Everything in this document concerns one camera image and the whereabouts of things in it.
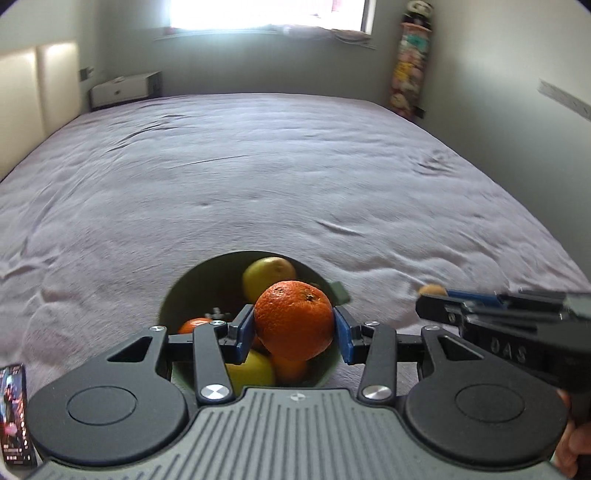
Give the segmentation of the person's right hand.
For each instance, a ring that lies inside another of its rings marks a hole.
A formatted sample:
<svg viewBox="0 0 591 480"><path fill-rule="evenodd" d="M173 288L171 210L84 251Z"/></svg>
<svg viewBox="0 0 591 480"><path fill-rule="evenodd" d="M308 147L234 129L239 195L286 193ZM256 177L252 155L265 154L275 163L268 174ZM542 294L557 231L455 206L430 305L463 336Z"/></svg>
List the person's right hand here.
<svg viewBox="0 0 591 480"><path fill-rule="evenodd" d="M558 389L569 409L569 420L552 457L553 465L569 479L590 478L590 395L574 398Z"/></svg>

